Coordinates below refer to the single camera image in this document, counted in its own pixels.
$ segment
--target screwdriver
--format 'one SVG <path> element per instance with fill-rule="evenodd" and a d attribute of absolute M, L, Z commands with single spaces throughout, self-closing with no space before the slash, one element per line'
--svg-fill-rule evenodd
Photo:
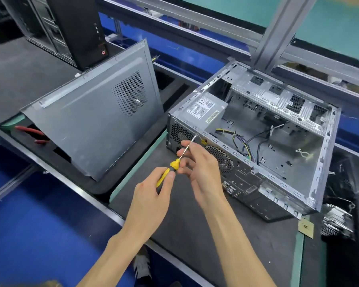
<path fill-rule="evenodd" d="M 195 136 L 193 137 L 193 139 L 190 141 L 190 143 L 194 141 L 194 139 L 196 138 L 196 136 L 198 136 L 198 135 L 195 135 Z M 156 188 L 157 188 L 157 193 L 158 193 L 158 194 L 160 194 L 160 192 L 161 192 L 162 182 L 163 182 L 163 180 L 165 179 L 166 175 L 167 175 L 170 171 L 174 171 L 174 172 L 175 172 L 175 171 L 178 170 L 178 168 L 180 168 L 179 163 L 181 162 L 181 159 L 182 159 L 183 155 L 184 155 L 184 154 L 186 153 L 186 151 L 189 149 L 189 145 L 187 145 L 187 147 L 185 148 L 185 151 L 182 153 L 181 157 L 179 157 L 179 158 L 176 159 L 175 161 L 171 162 L 171 164 L 169 165 L 169 168 L 165 170 L 165 172 L 163 173 L 163 175 L 161 176 L 161 178 L 158 180 L 157 186 L 156 186 Z"/>

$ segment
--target black work mat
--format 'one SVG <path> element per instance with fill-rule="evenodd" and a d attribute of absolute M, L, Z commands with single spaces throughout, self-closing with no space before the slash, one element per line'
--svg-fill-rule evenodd
<path fill-rule="evenodd" d="M 109 207 L 125 218 L 135 185 L 144 180 L 155 167 L 168 166 L 174 159 L 175 155 L 166 149 L 163 140 Z M 228 197 L 228 201 L 275 284 L 289 286 L 297 220 L 266 223 L 234 198 Z M 190 182 L 184 175 L 176 176 L 168 213 L 152 239 L 211 283 L 226 286 L 210 229 L 194 198 Z"/>
<path fill-rule="evenodd" d="M 0 44 L 0 124 L 72 80 L 77 72 L 24 37 Z"/>

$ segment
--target yellow sticker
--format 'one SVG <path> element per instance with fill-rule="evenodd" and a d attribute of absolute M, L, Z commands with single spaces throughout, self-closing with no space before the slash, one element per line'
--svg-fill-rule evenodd
<path fill-rule="evenodd" d="M 302 218 L 298 222 L 298 231 L 300 231 L 302 234 L 310 237 L 311 239 L 314 238 L 314 224 L 305 218 Z"/>

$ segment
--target perforated vent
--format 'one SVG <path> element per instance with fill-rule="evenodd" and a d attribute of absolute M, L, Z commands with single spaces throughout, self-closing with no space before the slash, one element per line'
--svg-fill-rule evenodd
<path fill-rule="evenodd" d="M 117 97 L 121 112 L 128 117 L 134 115 L 148 101 L 139 71 L 118 83 L 113 88 L 113 95 Z"/>
<path fill-rule="evenodd" d="M 178 144 L 181 144 L 182 140 L 191 140 L 193 137 L 194 135 L 191 132 L 178 124 L 173 124 L 170 129 L 170 138 Z"/>
<path fill-rule="evenodd" d="M 310 120 L 315 123 L 319 122 L 319 121 L 317 121 L 317 117 L 323 116 L 326 112 L 327 112 L 327 109 L 325 109 L 321 106 L 318 106 L 318 105 L 314 105 L 314 108 L 312 109 L 312 112 L 311 112 Z"/>
<path fill-rule="evenodd" d="M 290 101 L 292 102 L 292 105 L 287 105 L 286 108 L 288 108 L 290 111 L 292 111 L 292 112 L 294 112 L 296 114 L 299 114 L 300 111 L 301 111 L 301 108 L 303 107 L 303 104 L 304 104 L 305 100 L 302 99 L 299 96 L 292 95 Z"/>
<path fill-rule="evenodd" d="M 244 107 L 246 107 L 246 108 L 248 108 L 250 110 L 253 110 L 257 104 L 253 103 L 249 99 L 245 99 L 243 105 L 244 105 Z"/>
<path fill-rule="evenodd" d="M 217 159 L 219 170 L 222 173 L 229 173 L 234 169 L 234 162 L 224 150 L 210 145 L 206 146 L 205 149 Z"/>

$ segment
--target sneaker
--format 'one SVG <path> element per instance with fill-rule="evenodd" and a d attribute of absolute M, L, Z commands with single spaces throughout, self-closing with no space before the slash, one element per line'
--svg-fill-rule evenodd
<path fill-rule="evenodd" d="M 182 284 L 179 283 L 178 281 L 176 281 L 176 282 L 173 282 L 172 284 L 170 284 L 169 287 L 182 287 Z"/>
<path fill-rule="evenodd" d="M 145 246 L 142 246 L 142 248 L 138 251 L 137 255 L 134 257 L 133 269 L 136 279 L 148 276 L 152 278 L 152 275 L 150 275 L 149 253 L 146 250 Z"/>

